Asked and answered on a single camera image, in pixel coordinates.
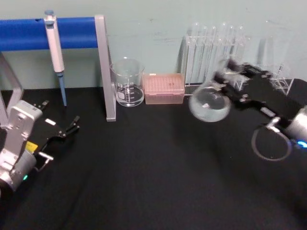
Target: pipette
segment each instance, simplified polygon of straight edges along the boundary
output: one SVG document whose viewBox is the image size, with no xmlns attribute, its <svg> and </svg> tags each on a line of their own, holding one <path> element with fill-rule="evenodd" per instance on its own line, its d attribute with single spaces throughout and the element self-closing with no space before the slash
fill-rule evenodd
<svg viewBox="0 0 307 230">
<path fill-rule="evenodd" d="M 49 49 L 51 53 L 53 69 L 59 78 L 59 84 L 61 88 L 64 106 L 67 106 L 65 84 L 64 84 L 64 62 L 63 62 L 61 44 L 59 40 L 57 18 L 56 16 L 54 16 L 54 12 L 51 10 L 45 11 L 45 15 L 46 15 L 46 18 L 44 18 L 45 28 L 48 38 Z"/>
</svg>

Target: pipette tip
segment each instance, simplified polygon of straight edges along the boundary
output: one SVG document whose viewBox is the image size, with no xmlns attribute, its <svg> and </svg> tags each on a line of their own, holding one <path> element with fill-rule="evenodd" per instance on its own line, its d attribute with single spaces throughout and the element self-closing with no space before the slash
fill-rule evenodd
<svg viewBox="0 0 307 230">
<path fill-rule="evenodd" d="M 59 85 L 60 85 L 60 88 L 61 88 L 63 104 L 64 104 L 65 107 L 67 107 L 66 93 L 65 93 L 65 84 L 64 84 L 64 75 L 59 76 Z"/>
</svg>

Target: metal ring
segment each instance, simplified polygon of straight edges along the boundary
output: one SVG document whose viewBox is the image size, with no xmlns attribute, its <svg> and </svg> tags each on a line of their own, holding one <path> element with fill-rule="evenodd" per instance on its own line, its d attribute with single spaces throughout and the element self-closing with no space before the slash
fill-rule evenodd
<svg viewBox="0 0 307 230">
<path fill-rule="evenodd" d="M 282 160 L 286 159 L 286 158 L 291 154 L 291 151 L 292 151 L 292 144 L 291 144 L 291 141 L 289 140 L 289 138 L 288 138 L 285 134 L 283 134 L 282 132 L 274 132 L 274 133 L 276 133 L 277 135 L 279 135 L 280 137 L 282 137 L 282 138 L 286 141 L 286 143 L 287 143 L 288 149 L 287 149 L 287 152 L 286 152 L 286 154 L 285 154 L 284 156 L 282 156 L 282 157 L 280 157 L 280 158 L 276 158 L 276 159 L 271 159 L 271 158 L 267 158 L 267 157 L 263 156 L 263 155 L 259 152 L 259 150 L 257 149 L 257 146 L 256 146 L 256 138 L 257 138 L 257 135 L 258 135 L 258 133 L 259 133 L 259 131 L 260 131 L 261 128 L 262 128 L 262 127 L 257 128 L 257 129 L 254 131 L 253 136 L 252 136 L 252 138 L 251 138 L 251 147 L 252 147 L 254 153 L 255 153 L 258 157 L 260 157 L 260 158 L 262 158 L 262 159 L 264 159 L 264 160 L 266 160 L 266 161 L 282 161 Z"/>
</svg>

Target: pink pipette tip box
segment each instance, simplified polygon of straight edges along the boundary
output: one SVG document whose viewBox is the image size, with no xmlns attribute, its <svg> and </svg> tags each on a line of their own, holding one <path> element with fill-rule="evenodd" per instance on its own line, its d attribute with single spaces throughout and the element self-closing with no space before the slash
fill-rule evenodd
<svg viewBox="0 0 307 230">
<path fill-rule="evenodd" d="M 184 81 L 180 73 L 144 74 L 143 89 L 146 104 L 182 104 Z"/>
</svg>

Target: blue metal bar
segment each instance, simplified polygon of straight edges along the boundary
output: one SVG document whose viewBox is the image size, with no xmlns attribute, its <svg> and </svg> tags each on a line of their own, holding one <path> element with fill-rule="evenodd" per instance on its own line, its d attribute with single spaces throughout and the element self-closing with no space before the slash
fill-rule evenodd
<svg viewBox="0 0 307 230">
<path fill-rule="evenodd" d="M 97 48 L 94 17 L 58 18 L 63 49 Z M 0 20 L 0 51 L 49 49 L 43 19 Z"/>
</svg>

